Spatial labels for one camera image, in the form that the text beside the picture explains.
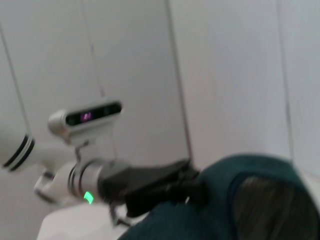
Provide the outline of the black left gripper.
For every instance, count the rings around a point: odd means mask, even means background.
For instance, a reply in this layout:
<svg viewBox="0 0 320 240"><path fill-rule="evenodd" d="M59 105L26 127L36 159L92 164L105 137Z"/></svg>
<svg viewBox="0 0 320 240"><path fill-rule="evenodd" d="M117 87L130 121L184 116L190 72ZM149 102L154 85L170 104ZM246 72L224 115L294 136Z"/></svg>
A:
<svg viewBox="0 0 320 240"><path fill-rule="evenodd" d="M98 193L106 203L125 205L127 217L139 217L161 202L206 205L206 185L187 159L163 166L125 166L104 169L98 177Z"/></svg>

